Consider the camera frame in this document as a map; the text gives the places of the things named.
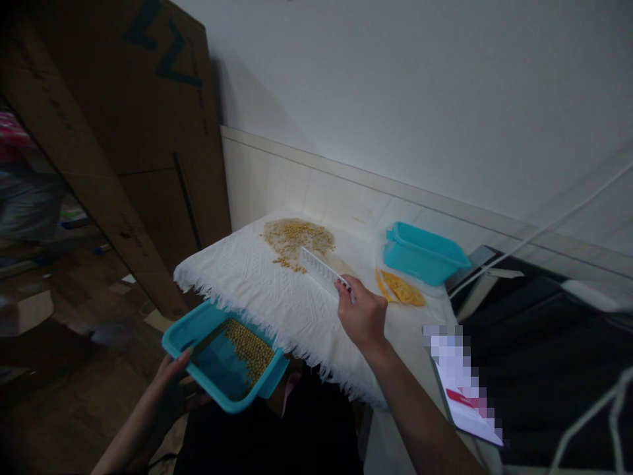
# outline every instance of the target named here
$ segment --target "white wall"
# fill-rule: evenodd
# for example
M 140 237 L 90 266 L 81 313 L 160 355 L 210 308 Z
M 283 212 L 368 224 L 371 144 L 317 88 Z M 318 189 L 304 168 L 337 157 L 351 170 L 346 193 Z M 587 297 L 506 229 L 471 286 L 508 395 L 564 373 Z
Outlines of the white wall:
M 511 250 L 533 226 L 256 135 L 221 127 L 233 231 L 281 207 L 367 239 L 404 221 L 471 253 Z M 633 257 L 547 232 L 517 257 L 570 278 L 630 286 Z
M 519 220 L 588 193 L 632 136 L 628 0 L 175 2 L 207 29 L 226 125 Z M 633 255 L 620 195 L 580 222 Z

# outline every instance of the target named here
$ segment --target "dark clothing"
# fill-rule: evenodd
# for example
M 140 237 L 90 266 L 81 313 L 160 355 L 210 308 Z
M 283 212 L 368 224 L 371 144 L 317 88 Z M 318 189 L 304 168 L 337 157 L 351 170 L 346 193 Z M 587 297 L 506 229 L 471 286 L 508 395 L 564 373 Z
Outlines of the dark clothing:
M 174 470 L 196 473 L 362 474 L 351 405 L 307 366 L 281 419 L 261 398 L 240 414 L 207 404 L 189 415 Z

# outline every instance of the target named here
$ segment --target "right hand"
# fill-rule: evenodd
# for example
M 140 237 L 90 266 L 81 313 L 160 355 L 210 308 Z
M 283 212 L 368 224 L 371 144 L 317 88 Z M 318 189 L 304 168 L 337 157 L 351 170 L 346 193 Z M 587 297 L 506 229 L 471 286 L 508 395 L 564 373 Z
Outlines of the right hand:
M 349 290 L 335 282 L 338 291 L 338 317 L 343 329 L 364 355 L 381 351 L 387 344 L 384 337 L 384 318 L 387 312 L 387 300 L 368 291 L 355 277 L 343 274 L 354 293 L 355 302 L 351 302 Z

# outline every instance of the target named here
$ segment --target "white cable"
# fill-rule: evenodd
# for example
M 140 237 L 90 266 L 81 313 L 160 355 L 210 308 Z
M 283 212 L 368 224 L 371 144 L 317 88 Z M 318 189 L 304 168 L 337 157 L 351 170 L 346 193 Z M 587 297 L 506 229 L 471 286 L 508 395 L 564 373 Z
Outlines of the white cable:
M 626 398 L 626 387 L 629 382 L 633 380 L 633 366 L 625 369 L 618 379 L 615 386 L 609 389 L 593 406 L 589 408 L 582 416 L 574 422 L 569 429 L 560 438 L 558 447 L 556 449 L 556 455 L 554 461 L 549 467 L 548 475 L 553 475 L 562 456 L 565 454 L 565 449 L 569 444 L 569 441 L 574 437 L 584 426 L 587 424 L 600 410 L 606 406 L 612 399 L 615 398 L 611 412 L 609 413 L 609 431 L 611 432 L 611 441 L 613 442 L 613 456 L 615 460 L 615 468 L 618 475 L 624 475 L 624 457 L 622 455 L 622 444 L 620 443 L 620 431 L 618 430 L 618 419 L 624 406 L 624 399 Z
M 546 224 L 545 226 L 543 226 L 542 228 L 539 228 L 538 230 L 534 231 L 532 234 L 530 234 L 526 239 L 524 239 L 523 241 L 521 241 L 519 244 L 517 244 L 516 246 L 514 246 L 512 248 L 511 251 L 505 253 L 504 255 L 502 255 L 501 257 L 498 257 L 497 259 L 495 259 L 493 262 L 491 262 L 488 265 L 483 266 L 481 269 L 479 269 L 478 272 L 476 272 L 472 277 L 468 278 L 463 284 L 461 284 L 459 287 L 457 287 L 455 290 L 453 290 L 453 292 L 451 292 L 451 294 L 449 295 L 448 298 L 453 298 L 461 289 L 463 289 L 464 287 L 466 287 L 468 284 L 470 284 L 471 282 L 473 282 L 475 279 L 477 279 L 480 275 L 482 275 L 486 270 L 490 269 L 492 266 L 495 266 L 497 264 L 499 264 L 501 261 L 503 261 L 506 257 L 511 256 L 512 254 L 514 254 L 515 252 L 517 252 L 519 249 L 521 249 L 523 246 L 525 246 L 527 243 L 529 243 L 532 239 L 536 238 L 536 236 L 538 236 L 539 234 L 542 234 L 544 231 L 546 231 L 548 228 L 550 228 L 551 226 L 554 226 L 556 223 L 558 223 L 559 221 L 564 220 L 565 218 L 569 217 L 571 214 L 574 214 L 576 211 L 578 211 L 579 209 L 581 209 L 583 206 L 585 206 L 587 203 L 589 203 L 591 200 L 593 200 L 594 198 L 596 198 L 596 196 L 598 196 L 600 193 L 602 193 L 604 190 L 606 190 L 606 188 L 608 188 L 609 186 L 611 186 L 611 184 L 616 181 L 619 177 L 621 177 L 622 175 L 624 175 L 631 167 L 633 167 L 633 162 L 629 163 L 628 165 L 626 165 L 623 169 L 621 169 L 618 173 L 616 173 L 613 177 L 611 177 L 610 179 L 608 179 L 602 186 L 600 186 L 597 190 L 595 190 L 588 198 L 586 198 L 584 201 L 582 201 L 580 204 L 574 206 L 574 208 L 572 208 L 571 210 L 569 210 L 568 212 L 564 213 L 562 216 L 556 218 L 555 220 L 549 222 L 548 224 Z

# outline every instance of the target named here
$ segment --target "pile of soybeans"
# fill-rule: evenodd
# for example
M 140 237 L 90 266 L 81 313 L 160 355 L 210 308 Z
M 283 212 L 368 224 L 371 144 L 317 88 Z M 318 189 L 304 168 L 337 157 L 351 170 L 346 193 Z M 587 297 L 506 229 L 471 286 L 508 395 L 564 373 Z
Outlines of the pile of soybeans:
M 298 218 L 267 222 L 262 236 L 279 255 L 273 263 L 304 274 L 305 269 L 299 261 L 301 246 L 317 255 L 325 255 L 327 251 L 334 250 L 334 236 L 331 232 L 323 226 Z

